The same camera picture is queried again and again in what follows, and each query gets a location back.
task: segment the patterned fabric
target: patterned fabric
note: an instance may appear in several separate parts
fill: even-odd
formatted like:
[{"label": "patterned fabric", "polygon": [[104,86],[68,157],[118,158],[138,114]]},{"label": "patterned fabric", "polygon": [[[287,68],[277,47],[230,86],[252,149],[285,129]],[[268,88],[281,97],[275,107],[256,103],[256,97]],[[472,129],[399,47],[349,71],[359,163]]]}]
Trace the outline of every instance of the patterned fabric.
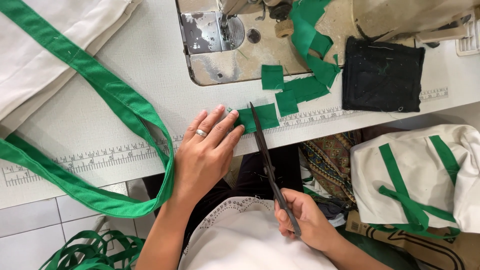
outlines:
[{"label": "patterned fabric", "polygon": [[355,203],[350,178],[350,148],[361,143],[360,130],[302,142],[313,177],[332,196]]}]

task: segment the spool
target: spool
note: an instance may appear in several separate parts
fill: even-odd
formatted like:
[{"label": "spool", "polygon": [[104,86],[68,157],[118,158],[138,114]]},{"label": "spool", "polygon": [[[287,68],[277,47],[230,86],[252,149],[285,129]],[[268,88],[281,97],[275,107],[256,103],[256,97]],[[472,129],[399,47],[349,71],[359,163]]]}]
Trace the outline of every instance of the spool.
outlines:
[{"label": "spool", "polygon": [[293,34],[292,20],[284,20],[275,25],[275,35],[277,38],[286,38]]}]

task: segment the measuring tape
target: measuring tape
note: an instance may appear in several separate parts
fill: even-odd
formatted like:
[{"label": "measuring tape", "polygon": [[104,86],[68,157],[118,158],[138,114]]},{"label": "measuring tape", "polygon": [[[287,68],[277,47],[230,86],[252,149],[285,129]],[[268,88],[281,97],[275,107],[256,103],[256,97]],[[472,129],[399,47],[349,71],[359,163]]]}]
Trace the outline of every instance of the measuring tape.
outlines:
[{"label": "measuring tape", "polygon": [[[429,102],[444,98],[448,98],[447,87],[425,90],[420,94],[420,100],[422,102]],[[308,112],[299,112],[279,118],[278,121],[280,126],[266,129],[264,130],[264,133],[275,134],[287,130],[329,123],[371,113],[374,112],[363,110],[342,110],[341,107],[330,107]],[[253,137],[253,133],[242,136],[242,138],[251,137]],[[183,140],[183,135],[172,135],[171,138],[173,141],[173,149],[175,152],[177,152],[177,149]],[[165,139],[156,140],[155,143],[162,151],[164,151],[165,154],[170,154],[167,147],[167,141]],[[153,158],[157,158],[155,149],[153,149],[147,142],[139,141],[137,143],[128,145],[65,155],[53,158],[52,160],[69,172],[79,175],[83,172],[91,170],[100,170],[106,167],[118,166],[125,163]],[[29,169],[16,164],[8,167],[2,167],[1,171],[7,187],[43,180],[43,178],[31,172]]]}]

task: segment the white shirt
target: white shirt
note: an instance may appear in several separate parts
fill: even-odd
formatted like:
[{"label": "white shirt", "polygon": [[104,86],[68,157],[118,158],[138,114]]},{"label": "white shirt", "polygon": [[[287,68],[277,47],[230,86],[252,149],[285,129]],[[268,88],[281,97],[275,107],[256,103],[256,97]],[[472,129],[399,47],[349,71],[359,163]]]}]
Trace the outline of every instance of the white shirt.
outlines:
[{"label": "white shirt", "polygon": [[209,213],[192,234],[179,270],[336,270],[300,239],[278,231],[272,200],[232,197]]}]

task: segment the left hand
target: left hand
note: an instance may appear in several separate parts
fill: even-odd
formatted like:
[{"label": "left hand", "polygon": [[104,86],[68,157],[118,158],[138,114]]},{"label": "left hand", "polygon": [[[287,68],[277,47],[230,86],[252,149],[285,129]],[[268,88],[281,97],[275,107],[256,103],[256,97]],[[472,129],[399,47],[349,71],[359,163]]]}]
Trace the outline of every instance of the left hand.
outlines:
[{"label": "left hand", "polygon": [[[225,134],[238,118],[238,111],[231,111],[220,123],[225,106],[218,105],[208,116],[201,111],[187,128],[175,155],[175,184],[172,197],[188,201],[191,206],[200,201],[228,172],[237,145],[245,127],[237,126]],[[200,129],[208,133],[202,137],[195,133]]]}]

